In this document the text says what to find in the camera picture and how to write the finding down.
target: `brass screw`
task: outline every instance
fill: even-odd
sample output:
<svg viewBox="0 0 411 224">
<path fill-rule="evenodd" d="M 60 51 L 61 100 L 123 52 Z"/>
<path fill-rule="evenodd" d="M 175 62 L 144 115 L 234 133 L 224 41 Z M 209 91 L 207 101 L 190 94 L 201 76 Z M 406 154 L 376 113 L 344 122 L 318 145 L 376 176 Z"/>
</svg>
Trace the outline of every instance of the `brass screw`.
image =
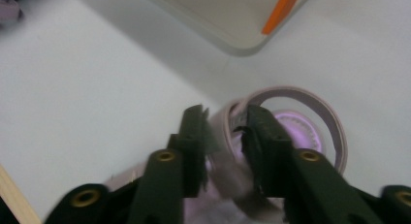
<svg viewBox="0 0 411 224">
<path fill-rule="evenodd" d="M 169 151 L 163 151 L 157 155 L 157 160 L 161 162 L 168 162 L 174 159 L 175 159 L 175 155 Z"/>
<path fill-rule="evenodd" d="M 300 157 L 306 161 L 315 162 L 320 160 L 320 156 L 317 153 L 311 151 L 303 151 L 300 153 Z"/>
<path fill-rule="evenodd" d="M 76 208 L 84 208 L 94 204 L 99 200 L 99 198 L 99 191 L 95 189 L 88 189 L 76 194 L 71 201 L 71 205 Z"/>
<path fill-rule="evenodd" d="M 411 207 L 411 192 L 399 191 L 395 193 L 397 199 Z"/>
</svg>

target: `orange object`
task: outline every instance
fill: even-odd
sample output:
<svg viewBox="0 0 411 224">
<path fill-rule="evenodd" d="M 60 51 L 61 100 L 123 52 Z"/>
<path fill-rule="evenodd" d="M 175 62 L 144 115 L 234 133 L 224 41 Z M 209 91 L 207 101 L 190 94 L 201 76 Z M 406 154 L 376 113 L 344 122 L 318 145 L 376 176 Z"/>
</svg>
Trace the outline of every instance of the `orange object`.
<svg viewBox="0 0 411 224">
<path fill-rule="evenodd" d="M 278 0 L 262 33 L 268 35 L 291 12 L 297 0 Z"/>
</svg>

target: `white tabletop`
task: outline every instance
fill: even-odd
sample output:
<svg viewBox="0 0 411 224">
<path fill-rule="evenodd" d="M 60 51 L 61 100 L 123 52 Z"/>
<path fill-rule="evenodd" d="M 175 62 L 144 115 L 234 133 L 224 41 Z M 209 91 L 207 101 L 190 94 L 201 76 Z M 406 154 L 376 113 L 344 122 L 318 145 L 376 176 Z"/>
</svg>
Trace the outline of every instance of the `white tabletop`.
<svg viewBox="0 0 411 224">
<path fill-rule="evenodd" d="M 166 145 L 185 108 L 272 85 L 327 100 L 347 180 L 411 185 L 409 0 L 308 0 L 253 55 L 220 50 L 148 0 L 22 0 L 0 27 L 0 163 L 45 218 Z"/>
</svg>

